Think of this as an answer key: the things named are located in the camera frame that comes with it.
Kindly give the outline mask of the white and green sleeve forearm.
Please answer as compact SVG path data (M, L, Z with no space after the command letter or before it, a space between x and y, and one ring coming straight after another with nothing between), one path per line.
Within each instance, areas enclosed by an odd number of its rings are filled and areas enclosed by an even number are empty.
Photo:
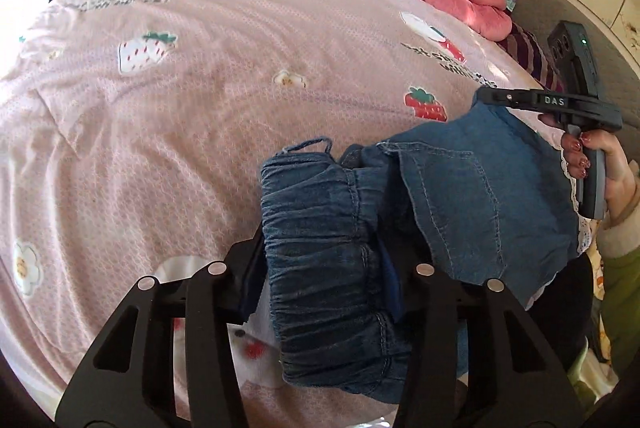
M639 206L606 220L597 236L603 260L601 315L614 372L622 376L639 350Z

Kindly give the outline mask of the right hand red nails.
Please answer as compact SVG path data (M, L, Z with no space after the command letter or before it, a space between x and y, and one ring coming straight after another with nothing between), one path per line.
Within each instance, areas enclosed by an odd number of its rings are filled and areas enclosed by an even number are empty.
M593 130L578 138L564 133L561 140L568 172L576 179L585 179L591 162L586 150L600 151L605 160L604 198L608 208L608 227L629 226L639 229L639 166L627 159L614 134Z

